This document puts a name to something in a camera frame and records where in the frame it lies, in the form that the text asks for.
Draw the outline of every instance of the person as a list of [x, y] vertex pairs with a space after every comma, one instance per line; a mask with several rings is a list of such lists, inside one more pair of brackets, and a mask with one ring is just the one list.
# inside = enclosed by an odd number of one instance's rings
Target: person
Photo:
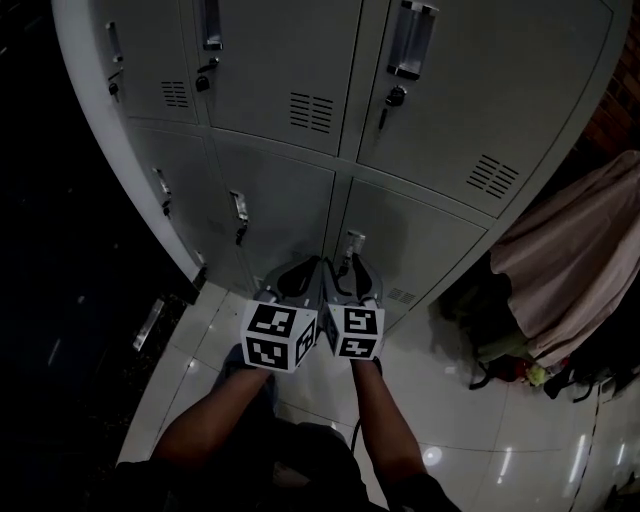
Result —
[[[458, 511], [427, 474], [379, 362], [351, 365], [364, 444], [389, 509]], [[150, 460], [119, 464], [92, 500], [95, 508], [383, 510], [369, 502], [344, 437], [329, 426], [276, 418], [276, 394], [274, 375], [245, 365], [236, 345], [211, 392], [169, 425]]]

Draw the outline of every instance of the metal locker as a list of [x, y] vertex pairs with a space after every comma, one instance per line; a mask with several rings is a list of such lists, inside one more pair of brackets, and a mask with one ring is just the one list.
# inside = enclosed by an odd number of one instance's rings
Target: metal locker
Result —
[[229, 192], [246, 204], [239, 242], [254, 281], [292, 258], [321, 255], [334, 173], [229, 142], [216, 147]]
[[458, 263], [485, 230], [409, 197], [354, 180], [336, 268], [342, 262], [349, 232], [366, 237], [361, 255], [382, 280], [388, 329]]
[[110, 83], [128, 116], [197, 122], [176, 0], [108, 0], [95, 9], [120, 69]]
[[600, 0], [394, 0], [358, 162], [499, 216], [576, 105], [611, 17]]
[[336, 155], [360, 0], [194, 0], [211, 125]]
[[210, 172], [201, 138], [133, 127], [138, 157], [176, 232], [207, 264], [207, 279], [247, 290], [224, 185]]

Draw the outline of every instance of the metal handle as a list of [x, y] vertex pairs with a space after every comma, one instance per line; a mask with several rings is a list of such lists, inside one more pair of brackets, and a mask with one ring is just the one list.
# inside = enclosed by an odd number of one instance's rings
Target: metal handle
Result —
[[158, 182], [160, 183], [160, 188], [162, 189], [162, 193], [165, 195], [166, 199], [171, 198], [171, 189], [169, 189], [169, 185], [167, 185], [166, 180], [164, 179], [164, 175], [160, 169], [156, 169], [152, 167], [151, 170], [154, 172], [156, 177], [158, 178]]
[[206, 66], [202, 66], [201, 68], [198, 68], [197, 72], [207, 73], [209, 71], [213, 71], [218, 67], [218, 64], [220, 64], [220, 59], [218, 57], [214, 57], [212, 59], [209, 59], [209, 64], [207, 64]]
[[404, 0], [400, 4], [388, 73], [409, 80], [420, 78], [437, 12], [419, 2]]
[[236, 205], [236, 215], [238, 220], [242, 222], [242, 226], [240, 226], [236, 232], [236, 245], [240, 247], [242, 245], [244, 235], [247, 233], [247, 229], [249, 229], [249, 212], [247, 211], [247, 201], [244, 194], [231, 191], [231, 196], [233, 197]]
[[120, 49], [120, 40], [118, 39], [118, 33], [116, 32], [116, 24], [113, 21], [107, 23], [107, 34], [109, 35], [109, 42], [111, 43], [111, 50], [113, 51], [113, 62], [122, 62], [122, 50]]
[[360, 254], [362, 251], [362, 246], [364, 245], [367, 237], [358, 231], [349, 230], [347, 231], [347, 238], [345, 241], [346, 249], [342, 256], [342, 263], [340, 264], [340, 268], [338, 269], [338, 277], [342, 277], [347, 275], [349, 272], [349, 268], [351, 268], [351, 261], [353, 259], [354, 254]]
[[202, 2], [202, 46], [207, 51], [222, 50], [222, 32], [220, 30], [220, 8], [218, 0]]

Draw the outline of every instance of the white floor tile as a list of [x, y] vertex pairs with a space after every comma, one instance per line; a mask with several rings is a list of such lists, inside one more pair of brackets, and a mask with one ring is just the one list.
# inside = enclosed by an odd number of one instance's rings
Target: white floor tile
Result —
[[569, 509], [551, 495], [558, 482], [568, 482], [566, 466], [558, 464], [559, 451], [494, 452], [473, 512], [533, 512]]
[[118, 462], [138, 462], [149, 458], [190, 361], [189, 355], [171, 344], [167, 345], [138, 404]]
[[347, 445], [351, 446], [353, 427], [343, 425], [342, 423], [337, 423], [330, 419], [323, 418], [322, 416], [311, 414], [307, 411], [303, 411], [302, 409], [298, 409], [297, 407], [286, 404], [284, 402], [278, 402], [276, 413], [279, 418], [290, 421], [291, 423], [316, 423], [317, 425], [326, 425], [328, 427], [331, 427], [334, 430], [340, 432], [347, 442]]
[[469, 343], [429, 312], [408, 318], [382, 351], [385, 381], [419, 442], [492, 450], [507, 385], [494, 380], [470, 391]]
[[624, 441], [627, 432], [633, 431], [639, 405], [640, 401], [634, 393], [623, 393], [614, 399], [610, 394], [600, 395], [595, 443], [616, 444]]
[[[470, 510], [489, 467], [491, 453], [424, 444], [420, 445], [420, 450], [428, 473], [438, 481], [449, 499], [460, 510]], [[373, 471], [362, 433], [358, 434], [355, 457], [369, 501], [386, 508], [387, 501]]]
[[185, 310], [169, 343], [190, 356], [195, 355], [226, 294], [227, 290], [224, 288], [205, 283], [196, 303]]
[[618, 470], [616, 448], [613, 445], [594, 444], [574, 512], [595, 512], [606, 501], [611, 487], [624, 484], [629, 477]]
[[206, 329], [196, 359], [218, 371], [231, 348], [240, 343], [240, 324], [247, 299], [229, 292]]
[[180, 388], [171, 403], [171, 407], [169, 407], [169, 412], [164, 419], [158, 439], [160, 439], [160, 436], [171, 425], [173, 420], [211, 391], [218, 374], [217, 370], [207, 366], [202, 361], [191, 360]]
[[324, 333], [294, 373], [279, 373], [277, 377], [283, 402], [355, 426], [358, 398], [351, 363], [333, 356]]
[[564, 389], [551, 400], [542, 387], [532, 388], [519, 382], [509, 384], [495, 450], [560, 450], [569, 443], [574, 427], [591, 433], [597, 391], [588, 401], [574, 404], [582, 390]]
[[471, 510], [491, 461], [490, 452], [421, 444], [422, 460], [460, 510]]
[[589, 447], [589, 436], [581, 434], [577, 439], [572, 439], [564, 450], [545, 452], [553, 454], [550, 462], [552, 481], [547, 490], [545, 512], [569, 510], [582, 483]]

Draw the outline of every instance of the brick wall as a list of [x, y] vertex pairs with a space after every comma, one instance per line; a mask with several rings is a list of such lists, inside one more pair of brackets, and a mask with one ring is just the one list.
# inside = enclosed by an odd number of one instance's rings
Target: brick wall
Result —
[[627, 149], [640, 149], [640, 0], [634, 0], [627, 39], [607, 91], [534, 204]]

